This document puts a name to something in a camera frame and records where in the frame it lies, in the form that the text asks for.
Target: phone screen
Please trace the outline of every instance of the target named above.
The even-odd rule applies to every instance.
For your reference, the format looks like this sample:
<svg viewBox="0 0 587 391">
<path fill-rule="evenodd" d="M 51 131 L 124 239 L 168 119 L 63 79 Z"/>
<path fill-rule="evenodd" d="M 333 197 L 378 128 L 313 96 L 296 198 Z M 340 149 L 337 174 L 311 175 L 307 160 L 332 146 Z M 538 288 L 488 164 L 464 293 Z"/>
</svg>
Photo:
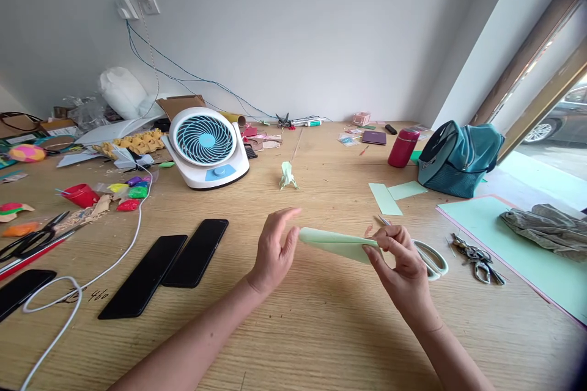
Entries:
<svg viewBox="0 0 587 391">
<path fill-rule="evenodd" d="M 161 284 L 167 287 L 197 286 L 227 227 L 228 220 L 202 221 Z"/>
<path fill-rule="evenodd" d="M 187 239 L 187 235 L 159 237 L 98 315 L 98 319 L 139 316 Z"/>
<path fill-rule="evenodd" d="M 0 289 L 0 322 L 35 293 L 51 281 L 57 272 L 31 269 L 14 278 Z"/>
</svg>

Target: colorful ball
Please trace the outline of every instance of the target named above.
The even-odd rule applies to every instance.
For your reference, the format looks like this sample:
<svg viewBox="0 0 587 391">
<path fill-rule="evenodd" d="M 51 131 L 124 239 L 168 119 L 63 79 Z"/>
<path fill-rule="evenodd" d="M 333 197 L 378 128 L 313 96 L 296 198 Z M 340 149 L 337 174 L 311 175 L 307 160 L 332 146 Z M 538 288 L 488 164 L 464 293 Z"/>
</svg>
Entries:
<svg viewBox="0 0 587 391">
<path fill-rule="evenodd" d="M 33 163 L 45 159 L 47 154 L 41 147 L 36 145 L 22 144 L 17 145 L 16 147 L 12 147 L 8 152 L 8 155 L 12 160 Z"/>
</svg>

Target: person's left hand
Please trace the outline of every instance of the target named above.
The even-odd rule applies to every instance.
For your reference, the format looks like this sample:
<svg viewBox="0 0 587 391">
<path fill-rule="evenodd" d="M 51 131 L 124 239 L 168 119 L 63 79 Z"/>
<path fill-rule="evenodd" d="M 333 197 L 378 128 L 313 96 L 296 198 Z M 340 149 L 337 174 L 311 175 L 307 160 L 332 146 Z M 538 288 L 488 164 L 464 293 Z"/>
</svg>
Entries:
<svg viewBox="0 0 587 391">
<path fill-rule="evenodd" d="M 260 294 L 270 294 L 283 281 L 292 266 L 300 228 L 294 226 L 289 230 L 283 247 L 279 240 L 287 221 L 299 212 L 301 208 L 287 208 L 269 214 L 265 221 L 259 237 L 257 260 L 246 275 L 248 283 Z"/>
</svg>

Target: fan grille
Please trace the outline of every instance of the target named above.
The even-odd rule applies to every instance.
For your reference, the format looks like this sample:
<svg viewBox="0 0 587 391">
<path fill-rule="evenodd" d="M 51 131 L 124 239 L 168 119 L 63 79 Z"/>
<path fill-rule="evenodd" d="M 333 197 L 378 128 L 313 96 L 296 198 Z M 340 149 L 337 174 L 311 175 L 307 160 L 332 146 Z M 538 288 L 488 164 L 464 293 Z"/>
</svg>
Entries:
<svg viewBox="0 0 587 391">
<path fill-rule="evenodd" d="M 177 145 L 193 161 L 215 164 L 226 159 L 232 150 L 232 133 L 211 116 L 192 116 L 177 129 Z"/>
</svg>

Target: cardboard box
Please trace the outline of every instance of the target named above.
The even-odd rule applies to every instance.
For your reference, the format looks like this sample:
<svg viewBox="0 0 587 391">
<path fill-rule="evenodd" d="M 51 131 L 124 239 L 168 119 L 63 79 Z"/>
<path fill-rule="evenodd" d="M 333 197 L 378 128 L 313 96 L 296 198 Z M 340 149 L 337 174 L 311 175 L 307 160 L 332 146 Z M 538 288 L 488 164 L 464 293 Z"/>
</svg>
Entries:
<svg viewBox="0 0 587 391">
<path fill-rule="evenodd" d="M 0 139 L 5 140 L 6 144 L 20 144 L 43 136 L 39 123 L 27 115 L 9 116 L 0 120 Z"/>
<path fill-rule="evenodd" d="M 160 98 L 157 100 L 157 104 L 161 107 L 169 120 L 173 120 L 177 114 L 191 107 L 206 107 L 204 98 L 202 95 L 187 95 L 181 97 L 169 97 L 167 99 Z"/>
<path fill-rule="evenodd" d="M 53 119 L 51 122 L 41 122 L 41 127 L 49 136 L 61 136 L 69 134 L 77 139 L 81 131 L 72 119 Z"/>
</svg>

